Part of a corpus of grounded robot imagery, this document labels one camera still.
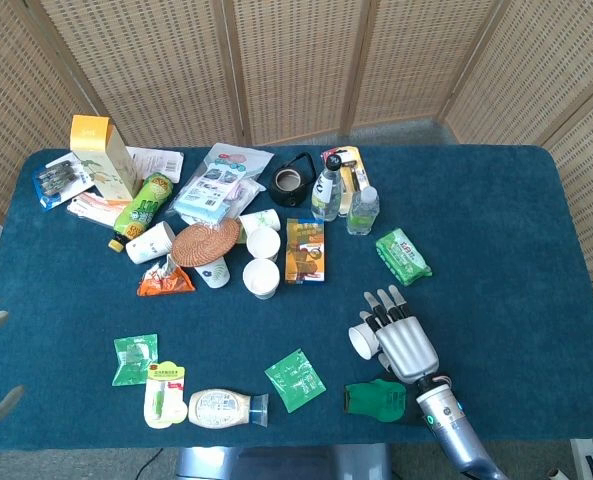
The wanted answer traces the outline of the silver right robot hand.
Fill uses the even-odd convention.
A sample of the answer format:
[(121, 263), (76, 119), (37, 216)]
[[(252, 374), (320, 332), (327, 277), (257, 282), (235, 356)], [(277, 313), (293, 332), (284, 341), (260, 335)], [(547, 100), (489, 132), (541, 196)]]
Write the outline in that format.
[(407, 300), (395, 285), (376, 294), (363, 293), (370, 311), (363, 319), (385, 357), (385, 368), (405, 384), (435, 374), (439, 368), (436, 350)]

